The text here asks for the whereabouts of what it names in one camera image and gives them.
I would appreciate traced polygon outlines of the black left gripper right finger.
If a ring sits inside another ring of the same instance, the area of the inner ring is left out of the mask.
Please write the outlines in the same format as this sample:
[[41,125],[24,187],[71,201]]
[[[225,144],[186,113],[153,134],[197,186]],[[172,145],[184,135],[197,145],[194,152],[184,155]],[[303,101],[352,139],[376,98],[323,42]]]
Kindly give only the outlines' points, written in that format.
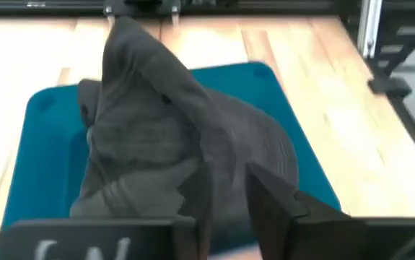
[[245,189],[263,260],[351,260],[347,215],[252,162]]

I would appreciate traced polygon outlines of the gray knit hat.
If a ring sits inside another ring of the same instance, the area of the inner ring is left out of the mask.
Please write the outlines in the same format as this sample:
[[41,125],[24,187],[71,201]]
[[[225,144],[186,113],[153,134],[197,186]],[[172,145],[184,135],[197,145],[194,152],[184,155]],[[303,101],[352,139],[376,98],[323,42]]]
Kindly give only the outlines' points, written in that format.
[[283,128],[252,105],[203,87],[136,20],[115,20],[102,79],[78,103],[89,156],[72,217],[189,216],[206,246],[251,236],[248,164],[292,185],[297,156]]

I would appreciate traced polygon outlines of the blue plastic bin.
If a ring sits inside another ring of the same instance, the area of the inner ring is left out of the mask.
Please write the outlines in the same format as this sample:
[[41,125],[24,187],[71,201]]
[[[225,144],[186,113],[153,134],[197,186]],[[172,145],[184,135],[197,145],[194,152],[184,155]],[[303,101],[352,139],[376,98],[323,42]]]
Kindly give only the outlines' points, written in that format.
[[[269,66],[256,61],[194,69],[192,74],[203,86],[250,103],[278,121],[297,154],[300,189],[334,209],[341,208]],[[68,217],[87,164],[85,135],[75,84],[46,88],[29,99],[3,228],[18,220]]]

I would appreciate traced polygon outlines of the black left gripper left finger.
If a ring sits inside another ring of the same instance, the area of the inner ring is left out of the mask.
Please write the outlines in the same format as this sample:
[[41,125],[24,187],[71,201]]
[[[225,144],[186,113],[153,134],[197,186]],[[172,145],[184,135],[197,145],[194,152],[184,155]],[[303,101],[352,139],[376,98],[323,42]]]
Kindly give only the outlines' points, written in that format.
[[173,231],[174,260],[207,260],[213,208],[213,180],[210,164],[200,165],[178,187],[183,203]]

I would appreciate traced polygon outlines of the silver aluminium frame post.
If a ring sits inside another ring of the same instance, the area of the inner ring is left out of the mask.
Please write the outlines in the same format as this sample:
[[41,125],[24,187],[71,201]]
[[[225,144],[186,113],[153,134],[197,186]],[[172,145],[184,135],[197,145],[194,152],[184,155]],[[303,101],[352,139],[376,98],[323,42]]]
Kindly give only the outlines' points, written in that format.
[[359,16],[357,49],[364,58],[373,58],[383,0],[362,0]]

